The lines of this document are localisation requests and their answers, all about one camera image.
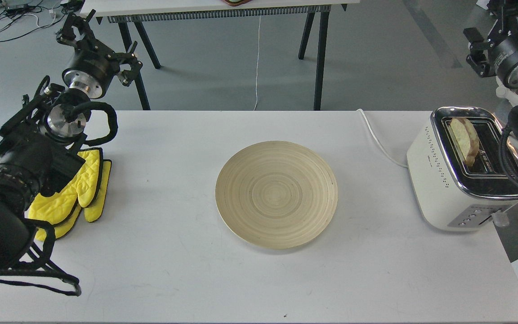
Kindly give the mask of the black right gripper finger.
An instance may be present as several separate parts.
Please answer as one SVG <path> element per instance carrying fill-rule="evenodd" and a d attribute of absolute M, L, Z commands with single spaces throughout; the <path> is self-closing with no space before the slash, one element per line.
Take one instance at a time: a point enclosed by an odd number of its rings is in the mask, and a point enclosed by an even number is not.
<path fill-rule="evenodd" d="M 518 31 L 518 0 L 490 0 L 487 10 L 496 19 L 488 39 L 503 39 Z"/>
<path fill-rule="evenodd" d="M 495 69 L 486 54 L 486 51 L 491 49 L 488 41 L 483 38 L 476 27 L 463 29 L 463 35 L 468 41 L 469 54 L 466 57 L 466 62 L 469 66 L 481 78 L 495 77 Z"/>

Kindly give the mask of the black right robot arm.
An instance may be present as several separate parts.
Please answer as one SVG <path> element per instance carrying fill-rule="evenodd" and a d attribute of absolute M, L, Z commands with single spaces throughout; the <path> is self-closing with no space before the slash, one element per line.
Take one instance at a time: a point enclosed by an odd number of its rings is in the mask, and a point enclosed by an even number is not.
<path fill-rule="evenodd" d="M 502 86 L 518 90 L 518 0 L 490 0 L 487 10 L 495 19 L 487 36 L 481 35 L 476 27 L 463 31 L 469 43 L 466 62 L 479 77 L 498 77 Z M 508 114 L 499 144 L 500 166 L 518 187 L 518 175 L 506 160 L 506 144 L 510 135 L 518 140 L 518 105 Z"/>

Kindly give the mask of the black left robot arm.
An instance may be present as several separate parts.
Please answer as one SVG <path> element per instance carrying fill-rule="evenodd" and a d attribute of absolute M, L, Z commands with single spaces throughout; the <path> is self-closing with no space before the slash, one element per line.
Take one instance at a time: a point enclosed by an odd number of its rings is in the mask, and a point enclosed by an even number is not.
<path fill-rule="evenodd" d="M 0 128 L 0 283 L 29 286 L 19 277 L 56 278 L 72 286 L 64 291 L 39 288 L 69 297 L 81 294 L 80 281 L 51 261 L 52 225 L 24 216 L 35 197 L 59 193 L 84 165 L 83 145 L 98 146 L 118 131 L 114 108 L 99 101 L 117 77 L 129 86 L 140 74 L 137 44 L 117 53 L 97 37 L 89 22 L 95 15 L 70 13 L 56 41 L 74 48 L 63 71 L 63 84 L 45 76 L 33 98 L 23 97 L 20 111 Z"/>

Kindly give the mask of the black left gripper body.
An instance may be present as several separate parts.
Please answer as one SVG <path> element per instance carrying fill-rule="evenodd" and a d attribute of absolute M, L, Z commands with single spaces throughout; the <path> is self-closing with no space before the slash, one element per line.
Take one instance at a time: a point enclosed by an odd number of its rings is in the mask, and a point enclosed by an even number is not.
<path fill-rule="evenodd" d="M 63 82 L 71 89 L 81 90 L 89 99 L 100 99 L 120 71 L 107 56 L 89 50 L 75 50 L 62 73 Z"/>

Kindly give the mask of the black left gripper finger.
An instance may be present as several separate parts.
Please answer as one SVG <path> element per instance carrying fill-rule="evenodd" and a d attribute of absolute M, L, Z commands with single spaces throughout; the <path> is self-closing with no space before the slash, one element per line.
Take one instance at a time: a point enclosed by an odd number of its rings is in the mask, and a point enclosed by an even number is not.
<path fill-rule="evenodd" d="M 129 49 L 125 53 L 109 53 L 108 62 L 110 63 L 113 76 L 116 76 L 125 87 L 131 85 L 131 83 L 138 77 L 140 70 L 143 67 L 142 62 L 138 60 L 135 54 L 135 49 L 138 45 L 137 41 L 134 41 L 130 45 Z"/>
<path fill-rule="evenodd" d="M 95 38 L 89 25 L 89 21 L 94 15 L 95 10 L 91 10 L 85 17 L 75 13 L 68 14 L 63 27 L 56 33 L 56 41 L 74 48 L 76 53 L 84 51 L 98 53 L 99 41 Z"/>

